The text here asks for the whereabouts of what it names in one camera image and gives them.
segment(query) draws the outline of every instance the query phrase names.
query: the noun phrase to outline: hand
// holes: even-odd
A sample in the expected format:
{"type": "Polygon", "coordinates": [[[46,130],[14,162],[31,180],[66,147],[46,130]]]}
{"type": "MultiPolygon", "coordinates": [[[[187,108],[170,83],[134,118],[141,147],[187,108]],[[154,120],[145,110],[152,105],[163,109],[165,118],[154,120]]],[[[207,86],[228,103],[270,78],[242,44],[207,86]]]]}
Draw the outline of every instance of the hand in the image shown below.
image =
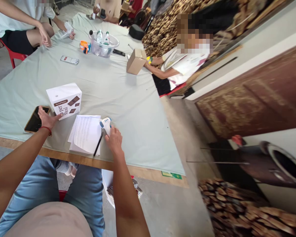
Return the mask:
{"type": "Polygon", "coordinates": [[[97,8],[97,7],[93,7],[93,13],[95,13],[95,14],[98,14],[98,13],[99,13],[99,11],[100,11],[100,9],[99,9],[99,8],[97,8]]]}
{"type": "Polygon", "coordinates": [[[122,139],[120,131],[112,125],[110,137],[106,135],[105,140],[114,155],[124,153],[122,150],[122,139]]]}
{"type": "Polygon", "coordinates": [[[43,25],[40,24],[38,26],[38,29],[39,29],[39,32],[40,32],[40,35],[42,36],[42,43],[46,46],[46,47],[50,47],[52,46],[52,43],[50,41],[50,37],[49,35],[47,34],[46,30],[44,29],[43,25]]]}
{"type": "Polygon", "coordinates": [[[111,17],[109,15],[105,15],[104,21],[111,22],[111,17]]]}
{"type": "Polygon", "coordinates": [[[76,33],[74,31],[71,32],[71,34],[69,35],[70,39],[74,39],[75,38],[76,33]]]}
{"type": "Polygon", "coordinates": [[[148,60],[145,62],[145,64],[144,64],[144,67],[145,68],[148,68],[148,66],[149,66],[150,64],[149,64],[149,62],[148,62],[148,60]]]}
{"type": "Polygon", "coordinates": [[[55,123],[63,116],[63,113],[58,114],[55,117],[50,117],[40,105],[38,108],[38,115],[42,120],[42,127],[48,127],[50,130],[54,127],[55,123]]]}

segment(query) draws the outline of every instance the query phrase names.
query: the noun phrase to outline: wooden door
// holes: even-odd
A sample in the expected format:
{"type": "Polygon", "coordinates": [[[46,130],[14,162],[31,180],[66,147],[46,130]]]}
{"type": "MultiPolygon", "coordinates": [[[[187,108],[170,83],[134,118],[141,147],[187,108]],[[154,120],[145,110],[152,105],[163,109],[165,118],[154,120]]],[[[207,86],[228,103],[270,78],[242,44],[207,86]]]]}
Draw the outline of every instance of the wooden door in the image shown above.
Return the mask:
{"type": "Polygon", "coordinates": [[[219,139],[296,128],[296,47],[196,99],[219,139]]]}

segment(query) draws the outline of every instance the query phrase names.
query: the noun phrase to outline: black pen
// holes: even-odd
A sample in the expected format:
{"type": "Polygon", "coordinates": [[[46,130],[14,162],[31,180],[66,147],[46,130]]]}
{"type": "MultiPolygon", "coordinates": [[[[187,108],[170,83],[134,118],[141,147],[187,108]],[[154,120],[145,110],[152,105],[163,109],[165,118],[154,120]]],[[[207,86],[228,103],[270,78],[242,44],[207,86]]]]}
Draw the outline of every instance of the black pen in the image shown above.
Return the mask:
{"type": "Polygon", "coordinates": [[[101,142],[102,136],[103,136],[103,132],[102,132],[102,134],[101,134],[101,136],[100,136],[100,139],[99,139],[98,145],[96,146],[96,149],[95,149],[95,152],[94,152],[93,156],[95,156],[95,154],[96,154],[96,152],[97,152],[97,150],[98,150],[98,148],[99,148],[99,145],[100,145],[100,142],[101,142]]]}

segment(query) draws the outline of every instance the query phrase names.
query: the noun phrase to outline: gray floor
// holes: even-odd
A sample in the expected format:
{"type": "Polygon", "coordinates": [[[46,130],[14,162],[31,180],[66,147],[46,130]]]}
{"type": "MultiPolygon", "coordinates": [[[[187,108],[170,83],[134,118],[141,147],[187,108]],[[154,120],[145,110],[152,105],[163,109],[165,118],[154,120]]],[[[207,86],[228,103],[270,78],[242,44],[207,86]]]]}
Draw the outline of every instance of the gray floor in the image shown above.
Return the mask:
{"type": "MultiPolygon", "coordinates": [[[[81,6],[68,5],[59,18],[66,19],[76,12],[87,12],[81,6]]],[[[12,70],[6,48],[0,49],[0,80],[12,70]]],[[[143,190],[140,202],[151,236],[213,236],[211,223],[197,188],[197,180],[219,176],[215,166],[186,161],[210,161],[210,153],[201,150],[214,141],[195,105],[190,101],[161,98],[171,132],[176,143],[189,189],[135,177],[143,190]]],[[[0,159],[10,149],[0,147],[0,159]]],[[[58,173],[60,190],[69,188],[72,178],[58,173]]],[[[104,236],[116,236],[115,210],[103,193],[103,212],[106,222],[104,236]]]]}

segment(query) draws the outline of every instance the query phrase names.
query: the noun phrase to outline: infrared thermometer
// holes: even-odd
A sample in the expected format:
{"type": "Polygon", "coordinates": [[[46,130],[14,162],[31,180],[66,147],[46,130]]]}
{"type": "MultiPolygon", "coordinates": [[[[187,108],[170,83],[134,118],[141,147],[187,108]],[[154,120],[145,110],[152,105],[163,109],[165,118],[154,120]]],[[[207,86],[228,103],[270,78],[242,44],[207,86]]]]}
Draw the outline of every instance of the infrared thermometer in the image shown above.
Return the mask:
{"type": "Polygon", "coordinates": [[[102,119],[100,121],[101,128],[105,129],[106,134],[108,136],[110,136],[110,133],[111,133],[111,125],[110,125],[110,123],[111,123],[111,119],[109,117],[106,117],[106,118],[104,118],[104,119],[102,119]]]}

